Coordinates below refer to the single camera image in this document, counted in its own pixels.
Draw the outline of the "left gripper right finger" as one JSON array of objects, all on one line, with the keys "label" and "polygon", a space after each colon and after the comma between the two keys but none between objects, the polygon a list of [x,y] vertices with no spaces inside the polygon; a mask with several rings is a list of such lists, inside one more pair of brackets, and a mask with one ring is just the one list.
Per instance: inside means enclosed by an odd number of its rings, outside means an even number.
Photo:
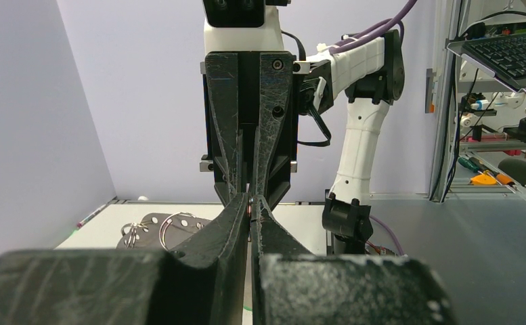
[{"label": "left gripper right finger", "polygon": [[456,324],[438,274],[409,257],[314,255],[251,200],[255,324]]}]

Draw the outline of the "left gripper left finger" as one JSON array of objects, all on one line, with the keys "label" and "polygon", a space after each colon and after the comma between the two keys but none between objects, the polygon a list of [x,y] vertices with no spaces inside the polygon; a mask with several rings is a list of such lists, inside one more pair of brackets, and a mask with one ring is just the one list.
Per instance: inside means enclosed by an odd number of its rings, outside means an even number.
[{"label": "left gripper left finger", "polygon": [[240,324],[249,199],[175,248],[0,255],[0,324]]}]

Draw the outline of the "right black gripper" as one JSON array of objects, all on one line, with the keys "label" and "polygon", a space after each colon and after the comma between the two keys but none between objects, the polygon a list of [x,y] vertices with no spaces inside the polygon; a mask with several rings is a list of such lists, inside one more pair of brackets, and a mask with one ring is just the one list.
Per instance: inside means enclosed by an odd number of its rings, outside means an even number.
[{"label": "right black gripper", "polygon": [[276,206],[297,157],[299,78],[288,51],[209,53],[202,63],[207,153],[223,204],[250,193]]}]

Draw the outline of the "metal crescent keyring plate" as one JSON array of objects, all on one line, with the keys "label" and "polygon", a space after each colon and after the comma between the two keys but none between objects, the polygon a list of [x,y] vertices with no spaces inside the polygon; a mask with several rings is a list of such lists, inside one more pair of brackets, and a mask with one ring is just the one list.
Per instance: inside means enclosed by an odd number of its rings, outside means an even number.
[{"label": "metal crescent keyring plate", "polygon": [[116,249],[175,248],[200,231],[211,220],[188,212],[150,213],[141,221],[125,224]]}]

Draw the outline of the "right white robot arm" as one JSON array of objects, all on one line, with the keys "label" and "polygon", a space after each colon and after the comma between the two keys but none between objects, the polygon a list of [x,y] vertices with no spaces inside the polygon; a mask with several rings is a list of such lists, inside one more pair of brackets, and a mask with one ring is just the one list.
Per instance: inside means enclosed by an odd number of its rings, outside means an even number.
[{"label": "right white robot arm", "polygon": [[252,254],[304,253],[273,217],[290,188],[299,115],[317,124],[338,94],[347,96],[340,163],[322,213],[334,254],[364,254],[373,234],[370,178],[382,122],[403,90],[396,30],[349,37],[311,57],[286,51],[282,31],[208,27],[202,63],[207,159],[215,190],[228,203],[251,198]]}]

